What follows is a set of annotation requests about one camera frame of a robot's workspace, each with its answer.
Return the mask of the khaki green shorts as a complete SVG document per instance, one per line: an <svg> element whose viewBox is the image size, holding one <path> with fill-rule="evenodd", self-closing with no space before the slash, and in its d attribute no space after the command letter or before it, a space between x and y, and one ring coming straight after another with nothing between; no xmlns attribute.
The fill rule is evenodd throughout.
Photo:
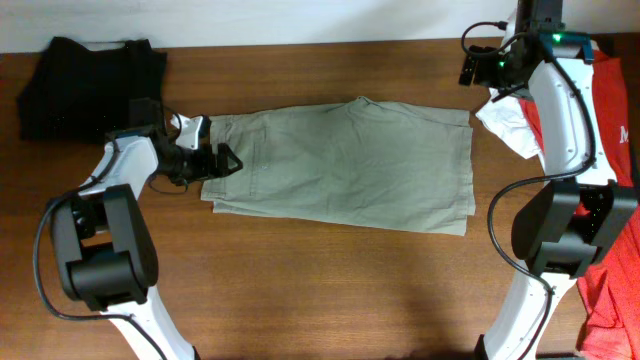
<svg viewBox="0 0 640 360"><path fill-rule="evenodd" d="M216 213L462 236L475 213L465 110L375 102L212 119L243 168L205 181Z"/></svg>

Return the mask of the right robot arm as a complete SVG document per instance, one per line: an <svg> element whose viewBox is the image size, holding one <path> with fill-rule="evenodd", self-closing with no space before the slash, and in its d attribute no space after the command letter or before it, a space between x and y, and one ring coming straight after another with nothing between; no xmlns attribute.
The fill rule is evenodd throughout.
<svg viewBox="0 0 640 360"><path fill-rule="evenodd" d="M516 214L515 270L500 313L479 336L477 359L533 359L558 303L601 263L638 206L619 182L601 141L593 102L589 34L571 32L560 1L520 0L512 19L496 21L501 45L464 46L460 84L494 88L497 99L531 100L544 148L542 189Z"/></svg>

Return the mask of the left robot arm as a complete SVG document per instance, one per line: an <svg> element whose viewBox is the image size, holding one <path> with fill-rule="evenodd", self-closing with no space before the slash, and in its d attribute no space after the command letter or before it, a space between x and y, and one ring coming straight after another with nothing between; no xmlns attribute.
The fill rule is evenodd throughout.
<svg viewBox="0 0 640 360"><path fill-rule="evenodd" d="M138 199L157 176L177 187L228 177L243 162L225 144L205 143L211 120L187 117L149 98L130 102L125 125L105 135L104 155L78 188L50 201L48 229L61 287L86 315L56 309L32 259L38 294L55 317L111 322L140 359L196 359L161 299L159 260Z"/></svg>

